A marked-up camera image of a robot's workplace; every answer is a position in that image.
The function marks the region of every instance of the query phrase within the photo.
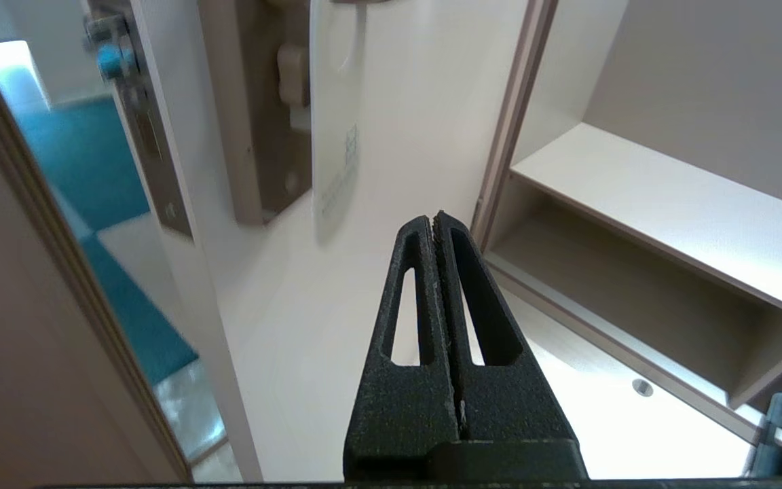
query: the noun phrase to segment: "teal floor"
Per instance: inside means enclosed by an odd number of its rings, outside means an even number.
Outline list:
[[[96,235],[149,212],[113,99],[18,114],[16,120],[155,386],[198,356]]]

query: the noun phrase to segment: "white floor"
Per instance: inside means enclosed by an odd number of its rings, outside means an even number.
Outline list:
[[[100,241],[171,324],[184,318],[150,214],[99,233]],[[738,477],[750,446],[512,294],[509,307],[580,440],[593,479]],[[195,468],[202,482],[240,480],[230,446]]]

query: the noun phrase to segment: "teal carpet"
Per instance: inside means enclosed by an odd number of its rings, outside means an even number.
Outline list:
[[[149,212],[117,107],[105,98],[15,118],[48,183],[83,219],[86,226],[80,227],[89,228],[78,232],[72,225],[144,375],[155,386],[198,356],[96,236]]]

